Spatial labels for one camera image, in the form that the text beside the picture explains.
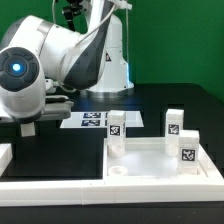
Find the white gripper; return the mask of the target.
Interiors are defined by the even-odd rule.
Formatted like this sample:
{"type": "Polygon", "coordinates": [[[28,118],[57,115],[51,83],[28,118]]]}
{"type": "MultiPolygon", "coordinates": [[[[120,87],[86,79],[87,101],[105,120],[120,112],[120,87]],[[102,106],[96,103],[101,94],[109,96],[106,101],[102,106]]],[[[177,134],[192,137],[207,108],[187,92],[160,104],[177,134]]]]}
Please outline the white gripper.
{"type": "Polygon", "coordinates": [[[21,119],[13,118],[0,107],[0,123],[31,123],[35,121],[63,120],[71,116],[71,109],[74,106],[74,101],[67,96],[48,96],[45,102],[46,104],[42,114],[21,119]]]}

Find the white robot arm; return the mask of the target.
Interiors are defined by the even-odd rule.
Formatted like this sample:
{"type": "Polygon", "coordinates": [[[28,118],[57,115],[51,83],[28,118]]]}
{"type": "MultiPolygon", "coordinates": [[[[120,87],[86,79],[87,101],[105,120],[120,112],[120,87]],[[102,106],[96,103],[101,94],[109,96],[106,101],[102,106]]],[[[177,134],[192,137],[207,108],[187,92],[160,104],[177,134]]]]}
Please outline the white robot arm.
{"type": "Polygon", "coordinates": [[[14,22],[0,41],[0,111],[31,123],[46,113],[49,80],[66,92],[119,94],[132,84],[122,56],[122,24],[113,14],[127,0],[74,0],[88,30],[81,34],[29,15],[14,22]]]}

